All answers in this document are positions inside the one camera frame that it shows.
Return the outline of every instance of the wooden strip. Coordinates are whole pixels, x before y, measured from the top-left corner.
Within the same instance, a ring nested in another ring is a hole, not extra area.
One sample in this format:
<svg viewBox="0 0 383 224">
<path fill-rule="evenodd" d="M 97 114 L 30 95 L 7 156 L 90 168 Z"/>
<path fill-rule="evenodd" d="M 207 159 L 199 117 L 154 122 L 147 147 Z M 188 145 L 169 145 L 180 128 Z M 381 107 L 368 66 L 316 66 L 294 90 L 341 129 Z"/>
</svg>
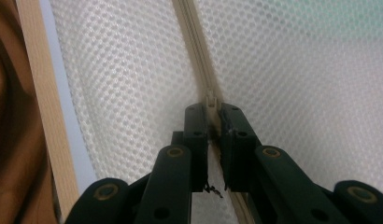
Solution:
<svg viewBox="0 0 383 224">
<path fill-rule="evenodd" d="M 55 186 L 63 218 L 66 218 L 79 195 L 64 126 L 64 115 L 51 63 L 49 42 L 39 0 L 18 1 L 17 5 L 43 120 Z"/>
</svg>

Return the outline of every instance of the brown cloth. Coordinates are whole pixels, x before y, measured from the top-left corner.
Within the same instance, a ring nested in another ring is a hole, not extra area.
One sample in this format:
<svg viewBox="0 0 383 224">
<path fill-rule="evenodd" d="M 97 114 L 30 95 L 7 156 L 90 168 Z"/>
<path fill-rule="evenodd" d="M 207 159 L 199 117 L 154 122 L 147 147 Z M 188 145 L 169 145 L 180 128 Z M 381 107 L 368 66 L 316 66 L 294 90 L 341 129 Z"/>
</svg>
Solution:
<svg viewBox="0 0 383 224">
<path fill-rule="evenodd" d="M 51 181 L 20 19 L 0 0 L 0 224 L 56 223 Z"/>
</svg>

